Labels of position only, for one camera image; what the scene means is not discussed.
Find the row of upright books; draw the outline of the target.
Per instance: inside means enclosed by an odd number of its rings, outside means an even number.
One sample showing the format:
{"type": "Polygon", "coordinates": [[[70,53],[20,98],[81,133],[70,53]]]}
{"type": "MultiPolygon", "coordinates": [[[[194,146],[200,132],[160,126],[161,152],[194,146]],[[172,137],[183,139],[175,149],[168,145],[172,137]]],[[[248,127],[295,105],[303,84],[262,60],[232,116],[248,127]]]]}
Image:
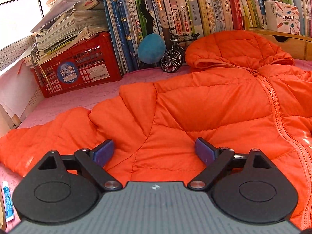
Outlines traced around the row of upright books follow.
{"type": "Polygon", "coordinates": [[[139,70],[146,64],[139,60],[137,49],[149,34],[164,40],[171,49],[170,28],[187,48],[193,41],[223,31],[249,28],[268,30],[265,1],[278,1],[298,7],[300,34],[311,37],[311,0],[103,0],[113,48],[121,74],[139,70]]]}

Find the miniature black bicycle model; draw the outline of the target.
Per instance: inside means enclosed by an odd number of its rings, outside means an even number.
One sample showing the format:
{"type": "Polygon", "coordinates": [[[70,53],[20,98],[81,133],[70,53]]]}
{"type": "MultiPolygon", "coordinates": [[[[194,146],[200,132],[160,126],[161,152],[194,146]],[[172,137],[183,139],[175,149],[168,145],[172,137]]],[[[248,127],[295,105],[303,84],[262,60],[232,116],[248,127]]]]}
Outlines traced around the miniature black bicycle model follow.
{"type": "Polygon", "coordinates": [[[174,33],[174,28],[170,28],[171,49],[167,50],[160,61],[160,68],[167,73],[177,72],[185,62],[186,49],[180,46],[183,40],[179,40],[179,35],[174,33]]]}

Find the small blue white tube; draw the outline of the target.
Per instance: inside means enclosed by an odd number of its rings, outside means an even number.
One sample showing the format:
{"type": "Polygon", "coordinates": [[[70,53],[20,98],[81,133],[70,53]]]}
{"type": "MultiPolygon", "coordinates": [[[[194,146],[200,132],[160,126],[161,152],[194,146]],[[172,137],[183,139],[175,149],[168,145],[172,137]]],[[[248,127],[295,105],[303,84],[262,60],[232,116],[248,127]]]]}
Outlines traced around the small blue white tube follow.
{"type": "Polygon", "coordinates": [[[11,197],[10,188],[8,186],[7,181],[2,182],[2,191],[4,195],[4,203],[5,203],[5,221],[10,222],[14,219],[14,207],[13,201],[11,197]]]}

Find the white label printer box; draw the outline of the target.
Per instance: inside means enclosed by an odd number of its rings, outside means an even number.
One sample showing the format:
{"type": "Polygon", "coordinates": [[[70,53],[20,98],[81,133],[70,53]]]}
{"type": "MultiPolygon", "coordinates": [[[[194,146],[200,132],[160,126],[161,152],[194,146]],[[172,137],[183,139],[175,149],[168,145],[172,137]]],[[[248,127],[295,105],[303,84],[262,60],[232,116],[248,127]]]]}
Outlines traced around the white label printer box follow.
{"type": "Polygon", "coordinates": [[[298,7],[278,1],[265,1],[264,7],[268,30],[300,34],[298,7]]]}

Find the white paper sheets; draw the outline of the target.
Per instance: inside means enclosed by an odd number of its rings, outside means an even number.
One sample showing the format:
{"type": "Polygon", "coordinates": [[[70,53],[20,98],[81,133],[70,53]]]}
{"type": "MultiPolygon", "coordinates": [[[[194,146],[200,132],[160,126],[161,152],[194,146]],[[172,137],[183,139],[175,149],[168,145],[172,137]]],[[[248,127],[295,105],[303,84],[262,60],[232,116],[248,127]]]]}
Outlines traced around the white paper sheets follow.
{"type": "Polygon", "coordinates": [[[1,105],[10,117],[22,117],[39,85],[29,66],[27,52],[1,71],[1,105]]]}

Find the stack of paper booklets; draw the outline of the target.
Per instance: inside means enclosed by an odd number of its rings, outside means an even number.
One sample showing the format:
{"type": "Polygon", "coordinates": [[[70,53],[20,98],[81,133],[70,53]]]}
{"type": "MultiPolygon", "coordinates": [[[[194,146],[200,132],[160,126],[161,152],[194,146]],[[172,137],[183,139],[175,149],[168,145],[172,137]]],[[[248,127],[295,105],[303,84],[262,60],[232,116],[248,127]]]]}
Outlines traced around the stack of paper booklets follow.
{"type": "Polygon", "coordinates": [[[42,64],[60,49],[95,30],[107,31],[103,2],[99,0],[55,0],[47,14],[31,30],[35,43],[27,49],[27,66],[42,64]]]}

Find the red plastic crate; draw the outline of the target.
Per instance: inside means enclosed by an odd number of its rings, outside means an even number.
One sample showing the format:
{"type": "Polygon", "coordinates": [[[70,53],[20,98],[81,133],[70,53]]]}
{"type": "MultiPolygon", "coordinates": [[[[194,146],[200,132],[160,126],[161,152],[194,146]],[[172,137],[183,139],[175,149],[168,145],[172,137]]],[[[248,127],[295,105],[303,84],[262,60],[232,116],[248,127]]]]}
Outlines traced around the red plastic crate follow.
{"type": "Polygon", "coordinates": [[[45,98],[122,79],[108,32],[100,32],[30,71],[45,98]]]}

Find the wooden desk organizer with drawers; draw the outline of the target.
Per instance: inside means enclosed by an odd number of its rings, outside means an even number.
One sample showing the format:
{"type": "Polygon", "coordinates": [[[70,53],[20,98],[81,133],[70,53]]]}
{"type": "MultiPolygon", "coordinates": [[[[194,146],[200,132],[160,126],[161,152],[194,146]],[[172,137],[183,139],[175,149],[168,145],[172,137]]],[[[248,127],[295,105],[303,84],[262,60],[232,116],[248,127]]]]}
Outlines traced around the wooden desk organizer with drawers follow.
{"type": "Polygon", "coordinates": [[[243,16],[243,26],[245,30],[265,37],[269,41],[280,46],[285,52],[291,54],[295,59],[311,61],[311,37],[280,33],[262,28],[249,28],[248,23],[248,18],[243,16]]]}

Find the blue plush ball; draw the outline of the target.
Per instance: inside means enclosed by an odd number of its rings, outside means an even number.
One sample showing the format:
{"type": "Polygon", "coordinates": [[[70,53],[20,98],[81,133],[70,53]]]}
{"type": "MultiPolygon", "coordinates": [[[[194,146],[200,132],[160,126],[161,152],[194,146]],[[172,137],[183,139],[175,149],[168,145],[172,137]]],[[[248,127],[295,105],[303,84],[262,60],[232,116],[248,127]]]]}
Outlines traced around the blue plush ball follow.
{"type": "Polygon", "coordinates": [[[166,51],[166,44],[156,33],[147,35],[139,44],[137,55],[140,61],[146,64],[157,63],[166,51]]]}

